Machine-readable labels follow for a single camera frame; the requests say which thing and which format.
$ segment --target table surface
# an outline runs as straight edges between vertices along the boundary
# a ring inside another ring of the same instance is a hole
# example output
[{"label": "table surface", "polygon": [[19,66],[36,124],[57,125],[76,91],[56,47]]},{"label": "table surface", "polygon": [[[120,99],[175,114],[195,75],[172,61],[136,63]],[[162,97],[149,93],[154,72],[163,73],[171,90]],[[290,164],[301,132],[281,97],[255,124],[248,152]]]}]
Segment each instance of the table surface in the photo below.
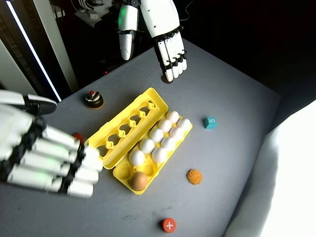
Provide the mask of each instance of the table surface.
[{"label": "table surface", "polygon": [[[105,169],[89,199],[0,184],[1,236],[159,237],[165,236],[159,222],[167,217],[177,222],[172,236],[222,236],[280,96],[192,43],[184,44],[188,69],[174,83],[161,81],[150,49],[45,116],[50,125],[88,138],[147,88],[155,88],[194,127],[145,193],[135,195]],[[90,90],[105,99],[101,109],[84,106]],[[217,118],[215,130],[204,128],[207,116]],[[192,168],[203,174],[200,185],[187,181]]]}]

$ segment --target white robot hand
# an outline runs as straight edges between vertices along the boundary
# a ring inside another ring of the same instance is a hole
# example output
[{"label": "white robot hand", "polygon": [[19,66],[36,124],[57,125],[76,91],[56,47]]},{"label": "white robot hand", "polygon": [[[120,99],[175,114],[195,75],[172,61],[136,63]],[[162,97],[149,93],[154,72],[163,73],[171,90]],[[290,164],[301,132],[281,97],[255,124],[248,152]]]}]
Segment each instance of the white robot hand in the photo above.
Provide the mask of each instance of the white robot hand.
[{"label": "white robot hand", "polygon": [[147,29],[155,41],[155,51],[166,83],[187,69],[177,9],[172,0],[125,0],[118,17],[119,43],[124,60],[133,54],[140,8]]},{"label": "white robot hand", "polygon": [[[18,100],[14,101],[14,98],[19,94],[0,91],[0,99],[5,93],[15,95],[10,104],[17,106]],[[46,102],[51,104],[50,111],[54,110],[53,101]],[[20,109],[28,111],[28,107],[29,104]],[[80,144],[73,136],[20,109],[0,104],[0,180],[82,198],[91,197],[93,184],[98,182],[98,173],[102,170],[99,151]]]}]

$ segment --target white led strip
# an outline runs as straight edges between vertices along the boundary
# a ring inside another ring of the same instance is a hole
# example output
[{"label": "white led strip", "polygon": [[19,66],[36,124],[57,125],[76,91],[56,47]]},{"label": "white led strip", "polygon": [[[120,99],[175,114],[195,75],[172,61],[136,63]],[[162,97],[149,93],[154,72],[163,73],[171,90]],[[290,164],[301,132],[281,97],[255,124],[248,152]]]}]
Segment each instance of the white led strip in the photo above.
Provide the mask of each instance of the white led strip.
[{"label": "white led strip", "polygon": [[58,95],[53,83],[51,82],[51,80],[50,80],[50,78],[49,78],[49,76],[48,76],[43,64],[40,62],[40,59],[39,59],[38,55],[36,54],[36,52],[35,52],[35,50],[33,48],[33,45],[31,44],[31,41],[30,41],[29,37],[27,36],[27,34],[26,34],[26,32],[25,32],[25,30],[24,30],[24,28],[23,28],[23,26],[22,26],[22,24],[20,22],[20,19],[18,18],[18,16],[17,16],[17,14],[16,14],[11,2],[10,1],[6,1],[6,4],[8,5],[8,7],[9,7],[9,9],[10,9],[10,11],[11,11],[11,13],[12,13],[12,15],[13,15],[15,21],[16,21],[16,23],[18,24],[18,26],[19,26],[19,28],[20,28],[23,36],[24,36],[24,39],[26,40],[26,43],[28,43],[28,45],[29,45],[29,47],[30,47],[30,49],[31,49],[31,51],[32,51],[37,63],[39,64],[39,67],[41,68],[42,72],[44,73],[44,75],[45,75],[50,87],[54,91],[54,93],[55,93],[55,95],[56,95],[56,97],[58,99],[58,102],[60,102],[61,99],[60,99],[60,97],[59,97],[59,95]]}]

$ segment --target egg carton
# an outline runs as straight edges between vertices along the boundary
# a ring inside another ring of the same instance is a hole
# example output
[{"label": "egg carton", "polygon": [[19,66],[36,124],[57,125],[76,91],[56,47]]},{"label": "egg carton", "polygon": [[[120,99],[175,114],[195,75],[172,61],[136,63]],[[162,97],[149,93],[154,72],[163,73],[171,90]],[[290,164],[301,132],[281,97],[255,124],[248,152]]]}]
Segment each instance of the egg carton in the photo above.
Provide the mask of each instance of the egg carton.
[{"label": "egg carton", "polygon": [[[106,169],[115,167],[113,170],[114,176],[137,195],[144,193],[192,129],[191,124],[183,138],[176,142],[175,149],[168,152],[165,162],[156,164],[153,162],[151,154],[149,154],[146,155],[142,166],[131,166],[128,161],[129,153],[139,149],[139,141],[142,138],[148,138],[150,129],[157,127],[158,121],[165,118],[167,111],[168,106],[159,94],[153,88],[148,88],[85,142],[86,145],[100,150],[99,157],[103,162],[103,166]],[[132,175],[137,171],[144,172],[148,177],[148,183],[145,189],[141,191],[133,190],[129,184]]]},{"label": "egg carton", "polygon": [[[172,128],[176,128],[176,127],[177,127],[176,123],[172,124]],[[133,193],[135,193],[137,195],[143,194],[145,192],[145,190],[148,188],[148,186],[152,183],[154,178],[159,175],[160,170],[167,163],[167,161],[170,159],[172,154],[176,151],[178,146],[184,141],[185,137],[191,131],[192,127],[193,127],[193,125],[190,123],[190,128],[183,133],[183,136],[179,141],[176,141],[175,148],[172,151],[167,152],[167,158],[162,163],[155,163],[152,159],[152,154],[145,154],[145,161],[141,166],[132,166],[129,162],[128,157],[129,157],[130,153],[133,152],[134,150],[140,150],[139,146],[140,146],[141,141],[139,141],[137,143],[137,145],[133,149],[131,149],[131,151],[129,153],[124,155],[121,162],[115,167],[115,169],[113,170],[114,177],[116,177],[121,183],[123,183],[126,187],[128,187]],[[146,134],[143,136],[142,140],[149,138],[150,132],[156,128],[158,128],[158,122],[155,124],[155,126],[150,131],[146,132]],[[169,132],[165,132],[163,134],[163,137],[164,138],[169,137]],[[161,147],[161,142],[155,143],[155,148],[158,148],[158,147]],[[139,172],[139,171],[143,172],[147,175],[148,183],[143,190],[136,191],[136,190],[132,189],[132,187],[130,185],[130,180],[133,177],[133,174],[135,172]]]}]

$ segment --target teal dice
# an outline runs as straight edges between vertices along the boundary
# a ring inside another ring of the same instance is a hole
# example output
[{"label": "teal dice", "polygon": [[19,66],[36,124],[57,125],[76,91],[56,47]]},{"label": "teal dice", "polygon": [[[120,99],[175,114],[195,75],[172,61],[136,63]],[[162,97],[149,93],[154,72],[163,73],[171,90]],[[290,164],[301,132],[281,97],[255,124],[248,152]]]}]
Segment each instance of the teal dice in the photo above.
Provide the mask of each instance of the teal dice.
[{"label": "teal dice", "polygon": [[204,119],[204,126],[206,129],[214,129],[217,126],[217,120],[214,117],[207,117]]}]

